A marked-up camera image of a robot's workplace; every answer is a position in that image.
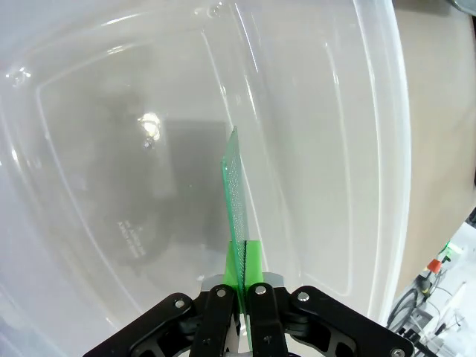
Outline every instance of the green mesh sheet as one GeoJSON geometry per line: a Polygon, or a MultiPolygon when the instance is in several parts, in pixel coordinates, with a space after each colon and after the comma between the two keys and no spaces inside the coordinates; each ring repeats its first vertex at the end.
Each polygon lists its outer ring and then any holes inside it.
{"type": "Polygon", "coordinates": [[[245,257],[249,233],[236,127],[231,133],[222,159],[222,178],[237,273],[239,307],[245,313],[245,257]]]}

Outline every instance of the orange object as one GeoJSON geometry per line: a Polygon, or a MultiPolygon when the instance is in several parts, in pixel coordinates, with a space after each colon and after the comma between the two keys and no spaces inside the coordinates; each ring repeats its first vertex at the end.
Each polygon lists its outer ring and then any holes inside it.
{"type": "Polygon", "coordinates": [[[436,274],[441,270],[441,262],[437,259],[433,259],[431,263],[428,264],[427,268],[436,274]]]}

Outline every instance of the clear plastic container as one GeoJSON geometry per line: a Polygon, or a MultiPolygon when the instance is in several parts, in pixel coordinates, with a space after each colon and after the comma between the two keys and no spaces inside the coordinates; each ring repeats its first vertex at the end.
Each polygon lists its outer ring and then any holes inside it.
{"type": "Polygon", "coordinates": [[[30,0],[0,20],[3,355],[80,356],[221,274],[233,125],[264,268],[385,315],[411,157],[391,1],[30,0]]]}

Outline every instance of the screw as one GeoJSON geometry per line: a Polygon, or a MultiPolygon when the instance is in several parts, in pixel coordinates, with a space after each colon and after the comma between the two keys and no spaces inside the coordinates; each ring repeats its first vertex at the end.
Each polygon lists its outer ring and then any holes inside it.
{"type": "Polygon", "coordinates": [[[181,309],[182,307],[184,307],[185,303],[183,300],[177,300],[176,301],[176,308],[177,309],[181,309]]]}
{"type": "Polygon", "coordinates": [[[309,295],[305,292],[300,292],[297,295],[297,298],[299,301],[302,301],[303,303],[309,300],[309,295]]]}
{"type": "Polygon", "coordinates": [[[390,355],[392,357],[405,357],[405,352],[403,352],[403,350],[401,350],[399,348],[395,348],[395,349],[392,350],[390,355]]]}
{"type": "Polygon", "coordinates": [[[266,292],[266,288],[264,286],[257,286],[254,290],[258,295],[263,295],[266,292]]]}

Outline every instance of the metal screw head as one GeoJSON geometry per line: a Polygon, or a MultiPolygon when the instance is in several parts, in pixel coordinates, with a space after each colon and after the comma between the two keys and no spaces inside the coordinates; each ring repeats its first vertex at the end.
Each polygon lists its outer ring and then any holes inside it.
{"type": "Polygon", "coordinates": [[[300,292],[297,294],[297,298],[299,301],[305,302],[309,300],[309,295],[306,292],[300,292]]]}
{"type": "Polygon", "coordinates": [[[257,286],[254,290],[258,295],[263,295],[266,292],[266,288],[264,286],[257,286]]]}
{"type": "Polygon", "coordinates": [[[405,352],[399,348],[395,348],[390,353],[391,357],[405,357],[405,352]]]}
{"type": "Polygon", "coordinates": [[[185,302],[183,300],[177,300],[176,301],[176,308],[177,309],[181,309],[182,307],[184,307],[185,305],[185,302]]]}
{"type": "Polygon", "coordinates": [[[220,298],[223,298],[226,295],[226,290],[220,289],[218,292],[216,292],[216,295],[220,298]]]}

